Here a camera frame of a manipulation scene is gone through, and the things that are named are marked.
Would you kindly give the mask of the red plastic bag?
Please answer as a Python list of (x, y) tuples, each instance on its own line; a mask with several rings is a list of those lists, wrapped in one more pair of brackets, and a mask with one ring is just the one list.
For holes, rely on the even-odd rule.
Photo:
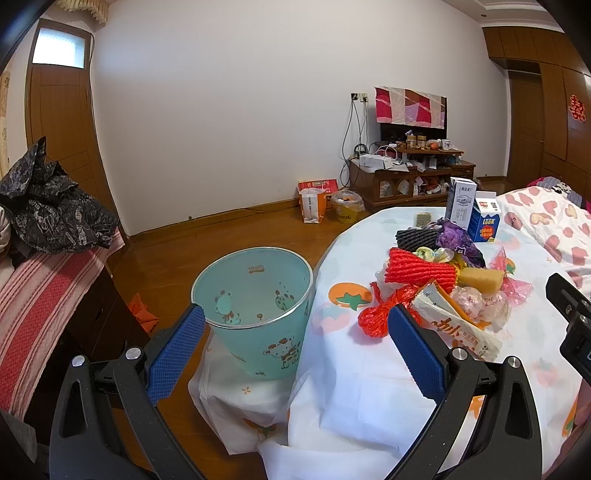
[(404, 285), (394, 290), (388, 297), (384, 297), (377, 282), (370, 283), (377, 304), (367, 307), (358, 316), (358, 325), (363, 334), (371, 338), (384, 338), (389, 333), (388, 317), (390, 311), (396, 306), (404, 306), (412, 318), (422, 323), (422, 317), (412, 307), (412, 302), (419, 288), (415, 285)]

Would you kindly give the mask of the brown wooden wardrobe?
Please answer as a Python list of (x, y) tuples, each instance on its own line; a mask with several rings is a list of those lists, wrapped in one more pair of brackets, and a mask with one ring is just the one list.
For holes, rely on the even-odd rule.
[[(563, 33), (503, 26), (483, 29), (489, 58), (509, 78), (511, 134), (507, 180), (523, 187), (554, 176), (590, 196), (590, 68)], [(569, 97), (586, 107), (575, 121)]]

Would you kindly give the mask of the clear plastic wrap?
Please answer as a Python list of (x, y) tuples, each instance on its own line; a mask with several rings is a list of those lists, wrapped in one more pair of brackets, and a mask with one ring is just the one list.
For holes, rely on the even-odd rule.
[(473, 287), (456, 287), (451, 298), (469, 317), (470, 322), (481, 330), (497, 333), (509, 320), (511, 308), (502, 291), (483, 295)]

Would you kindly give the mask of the black foam net sleeve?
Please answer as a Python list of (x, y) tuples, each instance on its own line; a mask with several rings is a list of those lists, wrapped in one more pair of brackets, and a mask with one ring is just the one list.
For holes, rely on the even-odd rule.
[(438, 248), (440, 231), (435, 228), (408, 228), (396, 233), (396, 242), (399, 249), (415, 252), (426, 247), (431, 250)]

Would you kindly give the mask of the red foam net sleeve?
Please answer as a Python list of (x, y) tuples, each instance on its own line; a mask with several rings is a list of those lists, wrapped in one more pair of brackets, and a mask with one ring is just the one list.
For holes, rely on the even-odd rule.
[(451, 293), (458, 279), (458, 270), (447, 263), (433, 263), (415, 254), (393, 247), (385, 270), (387, 283), (424, 287), (436, 282), (446, 293)]

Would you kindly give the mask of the white orange snack wrapper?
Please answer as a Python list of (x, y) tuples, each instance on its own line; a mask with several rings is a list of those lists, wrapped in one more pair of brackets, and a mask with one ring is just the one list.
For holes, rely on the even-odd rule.
[(498, 357), (502, 342), (465, 320), (436, 282), (427, 284), (417, 293), (411, 308), (419, 315), (419, 324), (437, 332), (448, 347), (463, 347), (484, 361), (494, 361)]

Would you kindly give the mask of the pink plastic wrapper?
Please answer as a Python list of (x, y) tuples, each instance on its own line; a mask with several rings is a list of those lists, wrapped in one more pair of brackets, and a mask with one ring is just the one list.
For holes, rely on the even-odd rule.
[(511, 307), (523, 305), (528, 300), (534, 287), (531, 283), (518, 280), (513, 276), (515, 264), (508, 258), (504, 247), (500, 248), (496, 256), (489, 262), (488, 267), (504, 274), (501, 291), (506, 295)]

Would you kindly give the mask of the green seaweed snack packet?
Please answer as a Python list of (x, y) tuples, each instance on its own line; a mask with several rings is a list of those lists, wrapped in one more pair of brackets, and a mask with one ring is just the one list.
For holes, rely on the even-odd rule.
[(415, 216), (416, 228), (425, 228), (432, 222), (432, 214), (430, 212), (419, 212)]

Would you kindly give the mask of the black plastic bag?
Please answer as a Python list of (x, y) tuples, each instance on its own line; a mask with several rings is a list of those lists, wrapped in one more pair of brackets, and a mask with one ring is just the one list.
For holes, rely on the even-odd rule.
[(1, 179), (1, 206), (24, 245), (48, 254), (108, 249), (119, 224), (59, 162), (46, 159), (44, 137)]

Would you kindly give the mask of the red white paper bag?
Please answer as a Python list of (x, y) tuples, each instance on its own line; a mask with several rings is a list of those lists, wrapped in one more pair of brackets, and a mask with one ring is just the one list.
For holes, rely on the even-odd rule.
[(298, 182), (297, 193), (304, 224), (320, 224), (331, 205), (332, 194), (338, 190), (335, 179)]

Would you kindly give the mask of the brown wooden door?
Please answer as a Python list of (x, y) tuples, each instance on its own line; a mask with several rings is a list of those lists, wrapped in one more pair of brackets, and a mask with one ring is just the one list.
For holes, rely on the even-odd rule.
[(57, 161), (86, 193), (116, 210), (103, 167), (92, 109), (91, 33), (41, 19), (30, 49), (25, 87), (29, 145), (46, 139)]

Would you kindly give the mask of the purple plastic wrapper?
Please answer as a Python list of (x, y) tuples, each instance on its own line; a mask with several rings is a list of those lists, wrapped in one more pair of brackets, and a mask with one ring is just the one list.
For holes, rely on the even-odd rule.
[(486, 261), (466, 230), (446, 219), (437, 221), (439, 234), (436, 240), (438, 247), (450, 249), (460, 254), (471, 267), (485, 268)]

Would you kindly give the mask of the pink heart pattern quilt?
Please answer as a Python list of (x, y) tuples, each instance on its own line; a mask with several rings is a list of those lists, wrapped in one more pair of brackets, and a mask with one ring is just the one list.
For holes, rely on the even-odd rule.
[(504, 223), (532, 238), (590, 295), (590, 212), (554, 177), (497, 197)]

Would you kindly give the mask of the blue white milk carton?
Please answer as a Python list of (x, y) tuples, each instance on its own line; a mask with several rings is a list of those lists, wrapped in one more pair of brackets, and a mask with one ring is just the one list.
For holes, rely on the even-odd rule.
[(477, 191), (468, 226), (468, 234), (477, 242), (494, 242), (501, 220), (497, 194), (493, 191)]

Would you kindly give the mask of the white tall milk carton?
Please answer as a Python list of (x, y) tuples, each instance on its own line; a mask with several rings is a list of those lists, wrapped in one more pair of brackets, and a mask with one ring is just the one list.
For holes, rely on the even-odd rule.
[(467, 230), (472, 216), (477, 184), (461, 177), (450, 178), (445, 219)]

